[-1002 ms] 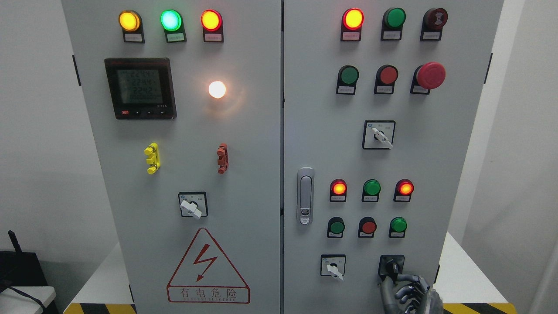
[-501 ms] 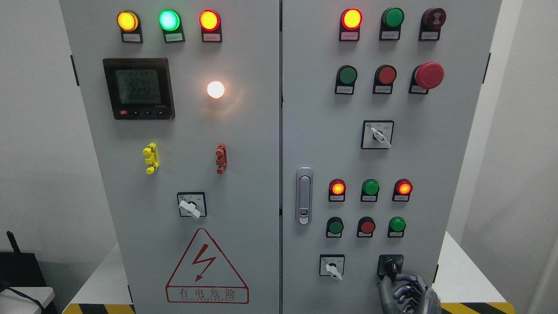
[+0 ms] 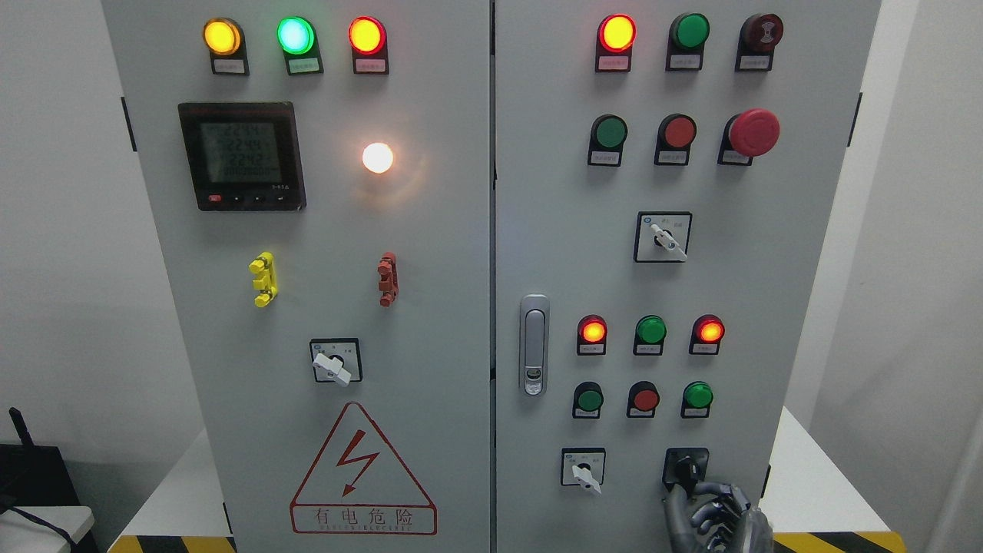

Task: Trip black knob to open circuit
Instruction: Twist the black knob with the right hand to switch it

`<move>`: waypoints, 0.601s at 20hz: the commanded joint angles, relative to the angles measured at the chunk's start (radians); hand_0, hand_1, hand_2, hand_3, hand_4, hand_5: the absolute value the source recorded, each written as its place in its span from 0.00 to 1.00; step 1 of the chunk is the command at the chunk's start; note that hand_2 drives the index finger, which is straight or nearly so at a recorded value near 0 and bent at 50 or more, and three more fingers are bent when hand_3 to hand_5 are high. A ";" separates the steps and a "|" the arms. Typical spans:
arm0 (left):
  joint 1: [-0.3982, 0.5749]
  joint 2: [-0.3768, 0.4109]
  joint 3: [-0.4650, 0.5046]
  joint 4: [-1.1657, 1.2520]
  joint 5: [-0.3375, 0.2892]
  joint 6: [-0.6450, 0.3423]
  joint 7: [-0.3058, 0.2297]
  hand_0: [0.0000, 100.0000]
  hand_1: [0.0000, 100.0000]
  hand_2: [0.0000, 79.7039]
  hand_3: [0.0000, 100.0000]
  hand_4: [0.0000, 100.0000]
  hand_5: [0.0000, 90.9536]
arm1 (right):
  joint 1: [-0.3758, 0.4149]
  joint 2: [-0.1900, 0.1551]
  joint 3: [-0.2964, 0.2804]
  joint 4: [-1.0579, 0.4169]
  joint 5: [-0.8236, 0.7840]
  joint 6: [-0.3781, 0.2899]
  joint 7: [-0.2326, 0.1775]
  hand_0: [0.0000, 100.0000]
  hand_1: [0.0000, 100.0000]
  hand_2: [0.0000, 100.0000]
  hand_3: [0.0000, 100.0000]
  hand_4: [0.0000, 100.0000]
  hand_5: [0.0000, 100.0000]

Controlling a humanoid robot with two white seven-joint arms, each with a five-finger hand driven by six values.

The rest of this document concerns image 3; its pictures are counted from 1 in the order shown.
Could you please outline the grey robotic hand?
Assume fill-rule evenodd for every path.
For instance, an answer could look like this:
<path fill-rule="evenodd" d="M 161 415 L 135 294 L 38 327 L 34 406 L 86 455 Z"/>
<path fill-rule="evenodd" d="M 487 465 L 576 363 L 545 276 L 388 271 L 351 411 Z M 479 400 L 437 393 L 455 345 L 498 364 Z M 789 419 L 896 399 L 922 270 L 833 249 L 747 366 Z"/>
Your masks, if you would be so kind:
<path fill-rule="evenodd" d="M 740 488 L 702 481 L 687 492 L 670 487 L 666 522 L 673 552 L 773 552 L 772 525 Z"/>

